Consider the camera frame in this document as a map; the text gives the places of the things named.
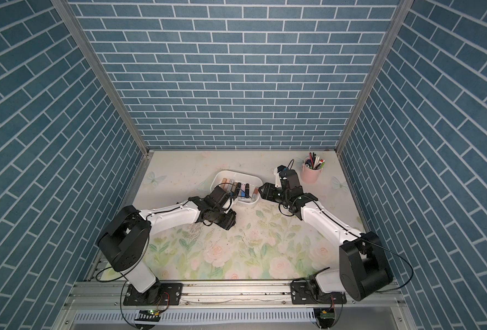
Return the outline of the red lip gloss tube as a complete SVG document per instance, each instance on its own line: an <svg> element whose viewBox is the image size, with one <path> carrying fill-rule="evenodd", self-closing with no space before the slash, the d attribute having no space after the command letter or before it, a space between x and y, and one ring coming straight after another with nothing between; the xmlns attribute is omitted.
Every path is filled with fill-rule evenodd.
<svg viewBox="0 0 487 330"><path fill-rule="evenodd" d="M253 196L252 196L253 201L257 200L258 196L259 196L259 189L256 187L253 191Z"/></svg>

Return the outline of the black round lipstick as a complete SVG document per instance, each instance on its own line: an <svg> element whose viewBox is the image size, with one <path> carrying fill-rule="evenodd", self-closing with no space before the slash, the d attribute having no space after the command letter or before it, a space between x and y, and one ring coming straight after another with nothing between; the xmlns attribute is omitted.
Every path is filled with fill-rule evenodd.
<svg viewBox="0 0 487 330"><path fill-rule="evenodd" d="M238 197L238 195L240 194L241 185L242 185L242 183L241 183L241 182L238 182L238 183L237 183L237 185L236 185L236 188L235 188L235 193L234 193L234 195L235 195L236 197Z"/></svg>

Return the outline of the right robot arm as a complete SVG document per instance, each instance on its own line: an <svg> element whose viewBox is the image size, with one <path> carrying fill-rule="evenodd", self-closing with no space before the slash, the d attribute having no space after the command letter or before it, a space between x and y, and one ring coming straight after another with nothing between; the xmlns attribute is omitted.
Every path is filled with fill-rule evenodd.
<svg viewBox="0 0 487 330"><path fill-rule="evenodd" d="M310 277L316 295L343 291L361 301L393 281L378 235L352 228L326 210L317 197L303 191L295 170L279 166L275 183L265 183L259 193L262 199L287 209L336 246L338 269L323 270Z"/></svg>

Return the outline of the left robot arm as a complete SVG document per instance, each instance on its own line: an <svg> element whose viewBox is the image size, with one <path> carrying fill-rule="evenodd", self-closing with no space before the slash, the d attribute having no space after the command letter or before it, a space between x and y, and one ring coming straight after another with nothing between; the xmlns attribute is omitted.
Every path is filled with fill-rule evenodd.
<svg viewBox="0 0 487 330"><path fill-rule="evenodd" d="M189 224L215 224L224 230L236 222L232 209L236 197L216 187L206 197L190 197L175 205L139 210L125 206L97 239L97 246L114 271L124 276L141 294L158 282L156 275L143 261L152 236Z"/></svg>

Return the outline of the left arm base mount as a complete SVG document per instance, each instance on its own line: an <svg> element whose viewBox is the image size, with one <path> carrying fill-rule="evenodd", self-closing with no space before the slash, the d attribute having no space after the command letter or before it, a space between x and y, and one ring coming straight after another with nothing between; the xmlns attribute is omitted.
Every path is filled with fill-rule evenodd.
<svg viewBox="0 0 487 330"><path fill-rule="evenodd" d="M157 282L146 292L140 293L129 285L123 304L126 306L175 306L179 305L184 284L178 282Z"/></svg>

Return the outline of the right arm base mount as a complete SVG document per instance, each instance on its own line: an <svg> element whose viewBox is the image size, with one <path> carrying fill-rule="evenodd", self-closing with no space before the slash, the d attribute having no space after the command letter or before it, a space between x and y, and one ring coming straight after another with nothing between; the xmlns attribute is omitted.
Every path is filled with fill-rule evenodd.
<svg viewBox="0 0 487 330"><path fill-rule="evenodd" d="M344 305L346 295L342 291L324 293L315 281L299 279L290 283L291 301L293 305Z"/></svg>

